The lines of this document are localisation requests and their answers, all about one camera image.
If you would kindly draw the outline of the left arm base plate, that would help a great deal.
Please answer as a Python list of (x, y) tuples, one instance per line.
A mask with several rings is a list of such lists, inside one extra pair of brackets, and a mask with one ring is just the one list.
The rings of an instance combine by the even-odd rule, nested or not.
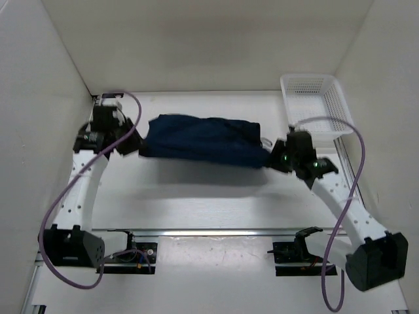
[(158, 253), (155, 237), (141, 237), (128, 230), (97, 232), (105, 243), (104, 274), (154, 275)]

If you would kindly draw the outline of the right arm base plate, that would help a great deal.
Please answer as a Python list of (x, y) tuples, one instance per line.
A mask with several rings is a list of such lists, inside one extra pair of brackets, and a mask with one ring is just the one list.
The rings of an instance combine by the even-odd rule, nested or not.
[(299, 230), (292, 241), (277, 241), (267, 251), (274, 257), (276, 277), (319, 277), (323, 258), (308, 252), (306, 238), (322, 232), (322, 228)]

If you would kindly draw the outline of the navy blue shorts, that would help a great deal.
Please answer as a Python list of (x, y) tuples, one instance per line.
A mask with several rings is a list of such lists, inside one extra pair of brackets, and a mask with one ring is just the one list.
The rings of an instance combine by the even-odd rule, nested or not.
[(161, 114), (149, 121), (139, 155), (260, 169), (270, 152), (263, 148), (256, 122)]

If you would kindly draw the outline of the white plastic mesh basket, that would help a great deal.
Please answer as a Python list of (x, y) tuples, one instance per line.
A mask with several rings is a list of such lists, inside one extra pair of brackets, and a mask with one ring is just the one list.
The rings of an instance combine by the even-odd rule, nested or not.
[[(331, 75), (287, 74), (280, 78), (283, 102), (288, 122), (330, 116), (352, 123), (346, 100), (338, 80)], [(353, 129), (338, 121), (319, 120), (302, 126), (316, 143), (328, 143)]]

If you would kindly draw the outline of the small dark label sticker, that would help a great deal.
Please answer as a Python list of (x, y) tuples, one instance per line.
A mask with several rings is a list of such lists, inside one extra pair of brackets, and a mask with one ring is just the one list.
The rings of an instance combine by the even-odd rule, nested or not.
[(113, 99), (113, 98), (122, 98), (124, 97), (124, 93), (123, 92), (119, 92), (119, 93), (104, 93), (101, 95), (102, 99)]

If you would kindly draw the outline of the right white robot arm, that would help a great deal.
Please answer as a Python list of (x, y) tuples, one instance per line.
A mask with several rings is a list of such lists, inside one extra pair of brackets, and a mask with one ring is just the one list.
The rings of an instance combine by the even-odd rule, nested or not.
[(268, 166), (282, 173), (295, 173), (338, 219), (350, 242), (334, 240), (318, 227), (296, 233), (295, 256), (304, 262), (318, 256), (342, 268), (353, 286), (365, 292), (405, 275), (408, 241), (389, 232), (370, 216), (363, 204), (350, 195), (344, 176), (328, 158), (320, 158), (307, 131), (291, 130), (278, 139)]

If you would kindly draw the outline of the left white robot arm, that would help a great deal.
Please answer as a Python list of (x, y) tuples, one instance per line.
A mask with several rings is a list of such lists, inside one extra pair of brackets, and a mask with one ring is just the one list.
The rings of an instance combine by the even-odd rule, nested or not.
[(71, 187), (59, 200), (51, 226), (42, 232), (44, 251), (53, 266), (98, 268), (103, 258), (113, 253), (123, 262), (136, 257), (137, 245), (127, 231), (92, 233), (94, 202), (111, 156), (100, 152), (119, 139), (124, 141), (115, 151), (121, 156), (142, 147), (143, 139), (131, 130), (133, 125), (113, 99), (95, 106), (91, 121), (79, 129), (73, 146)]

